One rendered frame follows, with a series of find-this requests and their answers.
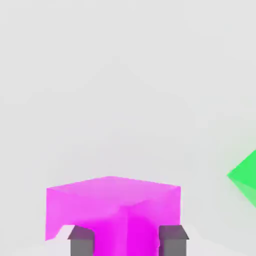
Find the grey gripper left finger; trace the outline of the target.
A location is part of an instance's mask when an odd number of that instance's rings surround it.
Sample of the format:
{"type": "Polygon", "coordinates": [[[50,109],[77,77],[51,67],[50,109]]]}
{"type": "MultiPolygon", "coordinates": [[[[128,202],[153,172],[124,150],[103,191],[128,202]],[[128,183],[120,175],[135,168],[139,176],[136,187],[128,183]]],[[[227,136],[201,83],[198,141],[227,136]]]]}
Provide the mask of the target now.
{"type": "Polygon", "coordinates": [[[93,256],[95,233],[91,229],[75,225],[68,240],[70,240],[70,256],[93,256]]]}

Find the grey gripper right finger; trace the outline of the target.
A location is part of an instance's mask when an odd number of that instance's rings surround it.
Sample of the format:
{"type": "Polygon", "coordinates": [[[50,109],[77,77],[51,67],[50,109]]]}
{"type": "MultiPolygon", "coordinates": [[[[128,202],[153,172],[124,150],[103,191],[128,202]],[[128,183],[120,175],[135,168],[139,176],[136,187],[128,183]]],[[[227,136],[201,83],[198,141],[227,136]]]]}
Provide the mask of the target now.
{"type": "Polygon", "coordinates": [[[161,225],[159,234],[159,256],[187,256],[189,237],[182,225],[161,225]]]}

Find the small magenta cube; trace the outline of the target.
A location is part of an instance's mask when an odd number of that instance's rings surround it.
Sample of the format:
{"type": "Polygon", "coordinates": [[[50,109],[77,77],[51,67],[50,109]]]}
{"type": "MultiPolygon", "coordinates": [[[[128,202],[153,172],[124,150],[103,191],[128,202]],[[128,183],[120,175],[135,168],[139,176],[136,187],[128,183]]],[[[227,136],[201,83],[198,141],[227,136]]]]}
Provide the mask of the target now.
{"type": "Polygon", "coordinates": [[[159,256],[159,227],[180,224],[179,186],[106,176],[46,190],[45,239],[65,225],[94,232],[93,256],[159,256]]]}

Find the small green cube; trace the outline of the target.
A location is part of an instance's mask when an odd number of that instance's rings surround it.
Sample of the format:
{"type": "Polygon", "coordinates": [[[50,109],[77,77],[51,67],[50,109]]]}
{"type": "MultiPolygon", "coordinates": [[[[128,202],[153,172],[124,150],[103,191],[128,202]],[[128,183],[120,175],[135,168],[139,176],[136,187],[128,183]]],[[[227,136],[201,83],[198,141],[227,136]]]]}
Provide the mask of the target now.
{"type": "Polygon", "coordinates": [[[227,177],[256,208],[256,150],[231,170],[227,177]]]}

